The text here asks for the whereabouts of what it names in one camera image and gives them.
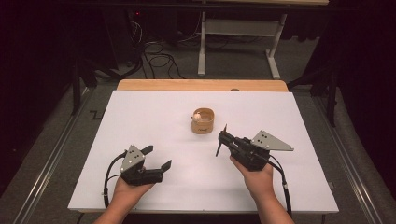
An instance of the wire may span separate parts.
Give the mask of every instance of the wire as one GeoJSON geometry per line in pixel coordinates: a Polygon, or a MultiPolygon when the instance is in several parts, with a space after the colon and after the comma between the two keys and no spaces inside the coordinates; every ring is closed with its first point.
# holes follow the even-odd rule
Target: wire
{"type": "Polygon", "coordinates": [[[283,172],[283,168],[280,165],[279,161],[275,157],[270,155],[271,158],[273,158],[276,161],[276,163],[279,164],[279,166],[277,166],[273,162],[269,161],[267,158],[265,158],[265,157],[263,157],[263,156],[261,156],[261,155],[259,155],[257,153],[254,154],[254,155],[256,155],[257,157],[259,157],[259,158],[261,158],[261,159],[263,159],[265,161],[267,161],[267,163],[269,163],[271,166],[273,166],[276,170],[278,170],[280,172],[280,174],[282,176],[282,186],[283,186],[283,192],[285,194],[286,207],[287,207],[289,216],[292,217],[291,201],[290,201],[290,195],[289,195],[288,182],[286,181],[285,173],[283,172]]]}
{"type": "Polygon", "coordinates": [[[192,33],[192,35],[191,35],[190,37],[188,37],[187,39],[177,41],[178,43],[186,42],[186,41],[192,40],[192,39],[194,39],[194,38],[200,36],[200,35],[197,35],[196,33],[197,33],[197,31],[198,31],[198,27],[199,27],[201,18],[202,18],[202,13],[199,14],[198,22],[197,22],[197,25],[195,26],[195,30],[194,30],[194,32],[192,33]]]}
{"type": "Polygon", "coordinates": [[[254,43],[254,42],[258,42],[261,41],[262,39],[264,39],[263,36],[253,36],[251,40],[242,40],[240,39],[241,35],[208,35],[207,39],[211,39],[214,42],[222,42],[225,41],[221,46],[218,47],[210,47],[207,43],[209,41],[206,41],[205,46],[208,49],[223,49],[224,47],[226,47],[229,44],[248,44],[248,43],[254,43]]]}
{"type": "Polygon", "coordinates": [[[79,215],[76,224],[79,224],[79,223],[81,222],[82,217],[84,216],[84,214],[85,214],[85,213],[81,213],[81,214],[79,215]]]}
{"type": "Polygon", "coordinates": [[[116,159],[114,159],[114,160],[110,163],[110,165],[108,166],[108,169],[107,169],[107,172],[106,172],[106,178],[105,178],[105,185],[104,185],[104,189],[103,189],[103,198],[104,198],[104,200],[105,200],[105,208],[107,208],[107,207],[108,207],[108,204],[109,204],[109,202],[108,202],[108,188],[107,188],[107,182],[108,182],[108,180],[109,180],[110,178],[114,177],[114,175],[113,175],[113,176],[111,176],[110,178],[108,178],[108,176],[110,175],[111,168],[113,167],[114,163],[116,163],[116,161],[118,161],[119,159],[125,158],[126,153],[127,153],[127,151],[124,151],[122,154],[120,154],[118,157],[116,157],[116,159]]]}
{"type": "Polygon", "coordinates": [[[131,23],[131,26],[134,25],[134,35],[133,35],[133,36],[130,36],[133,43],[134,43],[134,37],[135,37],[135,35],[136,35],[137,29],[139,29],[139,34],[140,34],[140,35],[139,35],[139,41],[136,42],[136,45],[137,45],[137,44],[139,44],[139,43],[142,41],[143,29],[142,29],[142,27],[140,26],[140,24],[137,23],[137,22],[135,22],[135,21],[130,21],[130,23],[131,23]]]}
{"type": "Polygon", "coordinates": [[[158,42],[155,42],[155,43],[154,43],[154,42],[151,42],[150,44],[147,44],[147,45],[145,46],[145,50],[144,50],[144,53],[143,53],[143,54],[144,54],[144,56],[145,56],[146,62],[147,62],[148,65],[149,65],[149,68],[150,68],[150,70],[151,70],[153,79],[156,78],[156,75],[155,75],[155,72],[154,72],[154,67],[165,67],[165,66],[168,65],[168,64],[170,64],[170,65],[169,65],[169,68],[168,68],[168,72],[167,72],[169,78],[173,79],[173,77],[171,76],[170,71],[171,71],[172,67],[174,66],[174,67],[176,68],[176,70],[177,70],[177,75],[178,75],[179,77],[183,78],[183,79],[186,79],[185,77],[183,77],[183,76],[180,74],[180,70],[178,69],[178,66],[177,66],[177,64],[176,64],[175,58],[174,58],[172,55],[170,55],[170,54],[163,53],[163,45],[162,45],[161,43],[158,43],[158,42]],[[149,47],[151,47],[151,46],[159,46],[160,49],[158,49],[158,50],[156,50],[156,51],[153,51],[153,52],[147,52],[147,49],[148,49],[149,47]],[[161,64],[154,64],[153,61],[155,61],[155,60],[157,60],[157,59],[163,59],[163,58],[167,59],[164,63],[161,63],[161,64]]]}
{"type": "Polygon", "coordinates": [[[126,72],[126,73],[122,74],[121,76],[122,76],[123,78],[128,77],[128,76],[130,76],[131,74],[137,72],[142,66],[143,66],[143,60],[142,60],[142,58],[139,58],[139,59],[137,60],[136,65],[134,66],[134,68],[131,69],[129,72],[126,72]]]}
{"type": "Polygon", "coordinates": [[[116,176],[120,176],[120,175],[113,175],[113,176],[109,177],[108,180],[110,180],[111,178],[114,178],[116,176]]]}
{"type": "Polygon", "coordinates": [[[143,71],[143,73],[145,74],[145,78],[146,78],[146,79],[149,79],[149,78],[148,78],[148,74],[146,73],[145,66],[143,65],[143,59],[142,59],[142,71],[143,71]]]}
{"type": "Polygon", "coordinates": [[[324,224],[325,222],[326,222],[326,215],[323,214],[323,215],[322,215],[322,222],[321,222],[321,224],[324,224]]]}

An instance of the triangular metal plate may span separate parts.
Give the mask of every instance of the triangular metal plate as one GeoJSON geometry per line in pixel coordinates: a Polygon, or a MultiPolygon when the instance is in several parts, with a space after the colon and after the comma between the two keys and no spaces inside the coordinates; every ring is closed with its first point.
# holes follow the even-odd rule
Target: triangular metal plate
{"type": "Polygon", "coordinates": [[[293,151],[294,148],[264,130],[259,131],[251,144],[266,150],[293,151]]]}
{"type": "Polygon", "coordinates": [[[123,173],[126,170],[136,166],[139,162],[145,159],[145,155],[135,145],[129,147],[126,153],[125,159],[122,162],[120,172],[123,173]]]}

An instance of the black cable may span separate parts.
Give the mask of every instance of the black cable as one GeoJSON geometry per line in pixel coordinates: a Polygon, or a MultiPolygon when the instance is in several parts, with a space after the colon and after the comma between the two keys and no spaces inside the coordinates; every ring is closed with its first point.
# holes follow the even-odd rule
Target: black cable
{"type": "Polygon", "coordinates": [[[79,222],[81,222],[82,217],[84,216],[85,213],[81,213],[77,219],[76,224],[79,224],[79,222]]]}
{"type": "Polygon", "coordinates": [[[222,45],[219,46],[219,47],[210,47],[210,46],[207,45],[207,44],[205,44],[205,47],[208,48],[208,49],[222,49],[222,48],[226,47],[226,46],[229,44],[229,42],[230,42],[230,40],[229,40],[228,38],[225,38],[225,43],[222,44],[222,45]]]}
{"type": "Polygon", "coordinates": [[[131,43],[133,45],[133,51],[134,51],[134,54],[135,54],[135,56],[133,58],[133,61],[135,61],[135,62],[134,62],[134,67],[132,69],[130,69],[129,71],[127,71],[124,74],[118,74],[118,73],[114,72],[113,70],[111,70],[111,69],[109,69],[109,68],[107,68],[107,67],[105,67],[105,66],[103,66],[103,65],[101,65],[99,63],[94,62],[93,60],[86,59],[86,62],[90,66],[92,66],[93,68],[104,72],[106,75],[108,75],[110,77],[113,77],[113,78],[115,78],[118,81],[123,80],[126,77],[134,74],[135,72],[137,72],[143,66],[143,60],[141,58],[142,51],[144,50],[143,49],[143,44],[141,43],[142,36],[143,36],[143,31],[142,31],[142,29],[140,27],[140,24],[138,24],[138,23],[136,23],[134,21],[128,21],[128,22],[130,23],[129,24],[130,25],[130,29],[132,29],[131,22],[133,22],[134,26],[135,26],[133,34],[132,34],[132,31],[130,29],[128,29],[129,37],[131,38],[131,43]],[[140,30],[139,30],[139,40],[135,41],[134,37],[136,35],[136,31],[138,30],[138,28],[140,28],[140,30]]]}
{"type": "Polygon", "coordinates": [[[155,77],[155,72],[154,72],[153,67],[164,67],[164,66],[170,64],[170,65],[169,65],[169,68],[168,68],[168,76],[169,76],[169,78],[173,79],[172,76],[171,76],[171,74],[170,74],[170,70],[172,69],[173,66],[175,66],[175,68],[176,68],[176,70],[177,70],[177,75],[178,75],[179,77],[183,78],[183,79],[186,79],[185,77],[183,77],[183,76],[180,74],[180,70],[178,69],[178,66],[177,66],[177,64],[176,64],[175,58],[174,58],[172,55],[170,55],[170,54],[162,53],[162,51],[163,51],[163,45],[161,45],[160,43],[151,43],[151,44],[147,44],[147,45],[145,46],[144,56],[145,56],[146,61],[148,62],[148,65],[149,65],[150,69],[151,69],[151,73],[152,73],[152,75],[153,75],[153,78],[154,78],[154,79],[156,78],[156,77],[155,77]],[[154,51],[154,52],[146,52],[146,49],[147,49],[148,47],[150,47],[150,46],[153,46],[153,45],[160,46],[160,49],[159,49],[159,50],[156,50],[156,51],[154,51]],[[165,63],[163,63],[163,64],[160,64],[160,65],[155,65],[155,64],[153,64],[152,61],[153,61],[153,60],[156,60],[156,59],[159,59],[159,58],[165,58],[165,59],[167,59],[167,61],[166,61],[165,63]]]}
{"type": "Polygon", "coordinates": [[[276,170],[278,170],[280,172],[280,174],[282,176],[282,186],[283,186],[283,193],[285,194],[286,207],[287,207],[289,216],[292,217],[291,201],[290,201],[288,182],[286,181],[285,173],[283,172],[282,166],[280,165],[279,161],[277,159],[275,159],[275,157],[273,157],[273,156],[271,156],[271,158],[273,158],[279,164],[280,167],[278,167],[273,162],[269,161],[268,159],[264,158],[263,156],[261,156],[261,155],[259,155],[257,153],[255,155],[257,157],[265,160],[267,163],[269,163],[271,166],[273,166],[276,170]]]}
{"type": "Polygon", "coordinates": [[[196,47],[196,46],[200,46],[201,45],[201,40],[199,40],[199,39],[196,40],[196,37],[195,37],[195,38],[180,42],[178,44],[182,45],[182,46],[185,46],[185,47],[196,47]]]}
{"type": "Polygon", "coordinates": [[[251,40],[235,39],[235,38],[233,38],[233,37],[234,37],[234,35],[232,35],[232,36],[229,37],[230,40],[232,41],[232,44],[233,44],[233,43],[237,43],[237,44],[238,44],[238,43],[240,43],[240,44],[249,44],[249,43],[259,42],[259,41],[261,41],[261,40],[264,39],[264,36],[253,36],[251,40]]]}
{"type": "Polygon", "coordinates": [[[107,169],[107,172],[106,172],[106,178],[105,178],[105,186],[104,186],[104,189],[103,189],[103,198],[104,198],[104,200],[105,200],[105,208],[107,208],[107,207],[108,207],[108,204],[109,204],[109,202],[108,202],[108,188],[107,188],[107,182],[108,182],[108,180],[109,180],[110,178],[114,177],[114,176],[112,176],[112,177],[108,178],[108,176],[110,175],[111,168],[113,167],[114,163],[116,163],[117,160],[122,159],[122,158],[125,158],[126,153],[127,153],[127,151],[125,151],[125,152],[123,152],[122,154],[120,154],[120,155],[119,155],[118,157],[116,157],[116,159],[114,159],[114,160],[110,163],[110,165],[108,166],[108,169],[107,169]]]}
{"type": "Polygon", "coordinates": [[[110,180],[111,178],[116,177],[116,176],[120,176],[120,175],[113,175],[113,176],[109,177],[109,178],[107,179],[107,181],[110,180]]]}
{"type": "Polygon", "coordinates": [[[149,78],[148,78],[148,74],[146,73],[145,66],[143,65],[143,59],[142,59],[142,71],[143,71],[143,74],[145,74],[145,78],[146,78],[146,79],[149,79],[149,78]]]}
{"type": "Polygon", "coordinates": [[[323,214],[323,215],[322,215],[322,222],[321,222],[321,224],[324,224],[325,222],[326,222],[326,215],[323,214]]]}

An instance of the wooden table edge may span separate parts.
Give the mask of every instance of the wooden table edge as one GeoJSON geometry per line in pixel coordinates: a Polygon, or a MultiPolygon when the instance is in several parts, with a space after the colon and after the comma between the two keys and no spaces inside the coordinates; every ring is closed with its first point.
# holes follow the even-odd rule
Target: wooden table edge
{"type": "Polygon", "coordinates": [[[117,91],[283,91],[282,80],[124,79],[117,91]]]}

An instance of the white table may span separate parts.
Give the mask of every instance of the white table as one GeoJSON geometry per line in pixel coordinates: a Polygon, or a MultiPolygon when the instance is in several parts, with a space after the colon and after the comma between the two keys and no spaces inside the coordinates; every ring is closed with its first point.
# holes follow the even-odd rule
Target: white table
{"type": "MultiPolygon", "coordinates": [[[[215,157],[218,133],[226,123],[234,136],[252,138],[264,129],[295,148],[271,153],[285,170],[294,213],[338,212],[292,93],[269,91],[114,91],[68,208],[103,211],[103,185],[111,161],[129,145],[154,145],[145,166],[155,169],[172,160],[172,167],[133,212],[255,212],[228,148],[223,146],[215,157]],[[213,133],[191,131],[191,113],[198,107],[214,110],[213,133]]],[[[114,185],[115,179],[110,180],[110,200],[114,185]]],[[[278,172],[274,187],[285,206],[278,172]]]]}

